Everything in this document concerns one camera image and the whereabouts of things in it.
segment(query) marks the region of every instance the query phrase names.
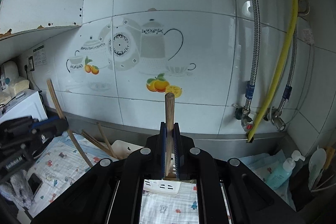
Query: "yellow hose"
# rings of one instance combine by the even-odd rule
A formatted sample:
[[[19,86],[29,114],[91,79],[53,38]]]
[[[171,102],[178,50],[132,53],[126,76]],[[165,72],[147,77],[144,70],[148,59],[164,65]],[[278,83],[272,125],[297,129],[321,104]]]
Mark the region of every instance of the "yellow hose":
[[[267,97],[261,107],[261,110],[259,111],[255,121],[254,121],[254,127],[252,128],[252,130],[248,133],[247,136],[247,142],[250,142],[254,133],[256,132],[262,118],[264,117],[267,108],[269,106],[269,104],[272,102],[275,90],[278,86],[280,77],[281,77],[281,72],[283,70],[283,67],[286,63],[286,59],[287,59],[287,55],[288,55],[288,51],[289,48],[291,46],[291,42],[292,42],[292,37],[293,37],[293,33],[294,33],[294,29],[296,26],[296,20],[297,20],[297,10],[298,10],[298,0],[292,0],[292,14],[291,14],[291,20],[290,20],[290,24],[289,24],[289,29],[286,32],[286,36],[285,36],[285,41],[283,43],[282,49],[281,49],[281,53],[280,53],[280,57],[277,63],[277,67],[275,69],[275,73],[273,75],[273,79],[272,79],[272,83],[271,86],[268,90],[267,93]]]

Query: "power outlet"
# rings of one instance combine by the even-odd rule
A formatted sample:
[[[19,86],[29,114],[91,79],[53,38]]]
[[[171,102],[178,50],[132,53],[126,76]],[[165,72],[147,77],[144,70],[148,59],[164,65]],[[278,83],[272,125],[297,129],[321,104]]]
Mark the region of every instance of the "power outlet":
[[[31,65],[31,71],[35,70],[33,56],[28,58],[29,65]]]

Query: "paper label on wall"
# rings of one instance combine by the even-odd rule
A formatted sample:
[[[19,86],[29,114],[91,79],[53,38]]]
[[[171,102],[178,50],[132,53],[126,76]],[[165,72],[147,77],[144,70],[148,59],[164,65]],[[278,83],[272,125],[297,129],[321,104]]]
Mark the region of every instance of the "paper label on wall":
[[[314,44],[313,32],[310,28],[303,29],[304,41],[307,44]]]
[[[34,66],[42,66],[47,64],[47,55],[45,54],[44,45],[33,49]]]

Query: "silver screw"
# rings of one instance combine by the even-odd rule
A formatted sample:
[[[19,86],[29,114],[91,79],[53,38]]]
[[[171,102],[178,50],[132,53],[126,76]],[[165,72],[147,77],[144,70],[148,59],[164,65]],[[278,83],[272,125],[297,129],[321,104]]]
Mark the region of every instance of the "silver screw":
[[[148,155],[151,152],[151,150],[148,147],[144,147],[140,150],[140,153],[142,155]]]
[[[240,161],[238,159],[230,159],[229,162],[232,166],[238,166],[240,164]]]
[[[100,165],[103,166],[103,167],[109,166],[110,163],[111,163],[111,161],[109,159],[102,159],[100,161]]]
[[[201,153],[200,149],[197,148],[197,147],[193,147],[190,149],[190,153],[193,154],[193,155],[197,155],[199,153]]]

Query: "wooden stick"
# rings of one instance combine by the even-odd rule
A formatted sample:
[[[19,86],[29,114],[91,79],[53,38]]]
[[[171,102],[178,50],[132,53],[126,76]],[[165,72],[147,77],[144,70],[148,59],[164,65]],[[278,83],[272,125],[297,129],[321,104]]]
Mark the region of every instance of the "wooden stick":
[[[61,107],[59,105],[59,102],[57,100],[56,93],[55,93],[55,90],[54,90],[54,86],[53,86],[53,83],[51,82],[50,78],[47,80],[47,85],[48,85],[48,89],[49,89],[52,101],[53,101],[53,103],[55,105],[57,114],[58,114],[58,116],[61,119],[64,119],[65,118],[64,113],[63,113],[63,111],[62,111],[62,109],[61,109]],[[74,134],[72,133],[72,131],[70,129],[68,129],[67,132],[68,132],[68,134],[70,136],[70,139],[72,140],[73,144],[75,145],[75,147],[77,148],[78,152],[83,157],[83,159],[86,161],[86,163],[88,164],[88,166],[89,167],[93,167],[93,164],[90,162],[90,160],[88,159],[88,157],[85,155],[83,149],[80,147],[80,145],[77,142],[77,140],[76,140]]]
[[[168,176],[171,164],[171,154],[173,150],[173,129],[174,129],[174,108],[175,108],[175,95],[168,92],[165,95],[166,106],[166,165],[165,177]]]
[[[111,145],[110,145],[110,143],[109,143],[109,140],[107,139],[106,135],[104,134],[104,131],[103,131],[103,129],[101,128],[101,125],[100,125],[99,122],[97,122],[97,126],[98,126],[98,129],[99,129],[99,132],[100,132],[101,136],[103,137],[103,139],[104,139],[104,141],[105,141],[105,143],[106,143],[106,145],[107,145],[107,148],[108,148],[108,149],[110,150],[110,152],[111,152],[112,157],[118,159],[117,155],[115,154],[115,152],[113,151],[113,149],[112,149],[112,147],[111,147]]]
[[[86,138],[90,143],[103,150],[107,155],[112,156],[110,150],[108,150],[105,146],[103,146],[100,142],[98,142],[95,138],[90,136],[84,129],[82,129],[82,136]]]

